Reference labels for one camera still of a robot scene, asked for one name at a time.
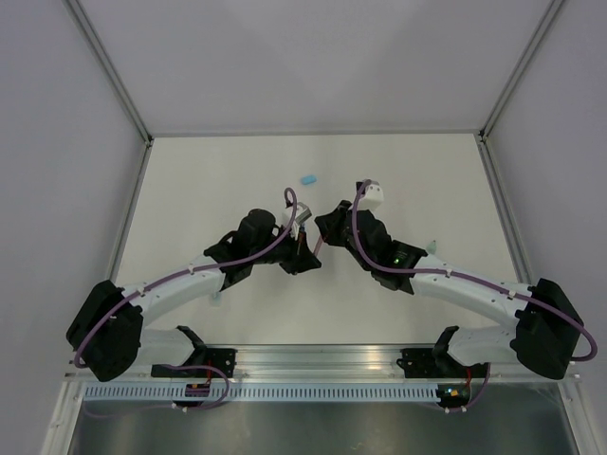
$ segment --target metal frame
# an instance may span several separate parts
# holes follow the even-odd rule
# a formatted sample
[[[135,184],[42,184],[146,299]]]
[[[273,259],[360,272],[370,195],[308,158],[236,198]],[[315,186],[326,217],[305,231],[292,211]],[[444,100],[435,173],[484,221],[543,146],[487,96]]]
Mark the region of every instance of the metal frame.
[[[557,18],[559,17],[559,13],[562,11],[562,7],[566,3],[567,0],[552,0],[546,8],[542,19],[535,28],[533,35],[531,35],[531,39],[527,43],[527,46],[524,48],[523,55],[519,58],[519,61],[514,66],[514,70],[510,73],[510,77],[508,78],[506,85],[502,89],[500,96],[497,101],[493,105],[491,112],[483,128],[481,128],[480,136],[483,139],[486,139],[493,131],[497,120],[501,116],[504,108],[506,107],[510,97],[514,93],[514,90],[518,86],[519,82],[523,78],[523,75],[535,56],[537,55],[537,51],[542,45],[544,39],[546,38],[548,32],[555,24]]]
[[[150,152],[152,151],[153,145],[153,139],[147,144],[144,144],[144,150],[141,153],[140,161],[138,163],[138,172],[131,184],[131,197],[129,197],[126,207],[124,208],[124,214],[122,215],[122,221],[120,222],[119,234],[116,238],[116,242],[114,243],[112,256],[110,257],[107,271],[105,273],[105,276],[112,281],[118,276],[118,269],[120,267],[120,262],[122,261],[122,254],[124,253],[126,239],[128,237],[129,229],[131,228],[131,223],[133,222],[135,207],[137,206],[139,194],[141,193],[141,185],[143,184],[143,176],[145,175],[145,171],[148,167]]]
[[[137,107],[133,103],[129,92],[126,90],[118,71],[114,67],[112,60],[105,50],[99,34],[93,27],[93,23],[88,18],[83,5],[80,3],[80,0],[63,1],[67,12],[69,12],[69,15],[74,20],[74,23],[81,32],[84,40],[88,43],[91,52],[93,52],[93,55],[97,59],[97,63],[99,64],[101,71],[103,71],[103,74],[110,82],[110,85],[112,86],[112,89],[114,90],[122,109],[139,132],[139,135],[145,144],[149,145],[150,142],[152,142],[152,135],[146,128]]]
[[[120,75],[114,67],[101,39],[88,18],[80,0],[63,0],[66,9],[72,16],[84,39],[89,44],[91,51],[96,57],[101,70],[107,77],[120,104],[132,121],[139,135],[145,143],[145,151],[141,156],[138,173],[134,179],[133,189],[130,193],[128,208],[124,213],[120,233],[112,254],[110,265],[108,265],[107,276],[115,279],[124,245],[131,226],[133,214],[138,201],[143,177],[145,175],[154,138],[145,126],[143,119],[138,113]],[[537,55],[547,33],[556,22],[566,0],[552,0],[547,7],[541,21],[538,23],[531,39],[510,74],[505,87],[496,100],[491,112],[487,117],[480,132],[468,131],[343,131],[343,132],[225,132],[220,134],[196,135],[221,137],[221,136],[289,136],[289,135],[318,135],[318,134],[390,134],[390,133],[472,133],[476,136],[479,154],[487,174],[487,182],[493,195],[500,222],[506,236],[509,253],[519,280],[532,282],[533,273],[529,267],[524,253],[524,247],[516,228],[512,210],[506,198],[506,192],[498,172],[498,166],[494,156],[487,145],[487,137],[490,135],[495,124],[508,104],[513,92],[522,79],[525,71]],[[252,380],[258,383],[268,383],[280,380],[283,383],[375,383],[390,384],[403,382],[428,382],[426,380],[403,379],[402,371],[395,366],[395,360],[399,357],[399,351],[405,345],[366,345],[366,346],[236,346],[239,350],[238,367],[234,375],[237,381]],[[150,381],[150,376],[144,370],[132,370],[125,375],[124,380],[138,383]],[[66,372],[65,382],[62,387],[50,428],[43,447],[43,454],[67,453],[72,432],[76,425],[76,419],[83,400],[83,392],[86,382],[94,380],[92,373],[79,371],[70,365]],[[155,382],[169,381],[168,379],[154,379]],[[491,375],[492,383],[529,384],[547,382],[546,379],[527,371],[522,366],[494,365]],[[591,425],[589,410],[580,390],[579,375],[574,369],[570,369],[567,378],[559,385],[561,398],[566,415],[571,425],[575,443],[580,453],[601,454],[596,437],[596,428]]]

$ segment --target black mounting bracket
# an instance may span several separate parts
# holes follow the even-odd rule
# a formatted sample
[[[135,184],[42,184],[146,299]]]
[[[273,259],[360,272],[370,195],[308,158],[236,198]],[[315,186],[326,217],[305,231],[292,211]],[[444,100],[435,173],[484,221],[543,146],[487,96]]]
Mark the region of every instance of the black mounting bracket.
[[[181,366],[190,367],[208,365],[216,368],[228,378],[233,377],[237,353],[235,349],[210,348],[189,327],[179,325],[177,326],[177,330],[188,337],[194,346],[192,355],[190,355],[190,358],[188,358],[188,360],[186,360]],[[164,365],[154,365],[152,366],[152,377],[215,378],[220,376],[219,374],[213,372],[211,372],[211,375],[209,375],[209,371],[203,369],[174,370],[167,368]]]
[[[406,348],[400,351],[401,358],[396,364],[403,369],[407,379],[466,379],[465,367],[449,373],[443,372],[432,355],[433,348]],[[487,364],[476,364],[470,367],[472,378],[484,378],[487,375]]]

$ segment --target white wall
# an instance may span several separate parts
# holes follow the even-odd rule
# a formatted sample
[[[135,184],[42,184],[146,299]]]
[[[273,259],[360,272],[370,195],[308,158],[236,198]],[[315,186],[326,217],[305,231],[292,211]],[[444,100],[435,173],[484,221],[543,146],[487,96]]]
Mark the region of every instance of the white wall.
[[[480,129],[548,0],[83,0],[155,136]]]
[[[62,3],[0,16],[0,445],[38,453],[141,142]]]
[[[566,4],[490,138],[534,273],[562,284],[598,339],[598,359],[583,372],[603,426],[606,17],[604,0]]]

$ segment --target blue object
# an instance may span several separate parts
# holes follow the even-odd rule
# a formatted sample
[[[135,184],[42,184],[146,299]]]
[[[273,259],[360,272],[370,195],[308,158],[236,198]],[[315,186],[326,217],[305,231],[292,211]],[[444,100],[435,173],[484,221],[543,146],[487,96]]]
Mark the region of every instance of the blue object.
[[[302,185],[312,185],[314,182],[316,182],[316,175],[310,174],[305,177],[302,177],[300,179],[300,182],[302,182]]]

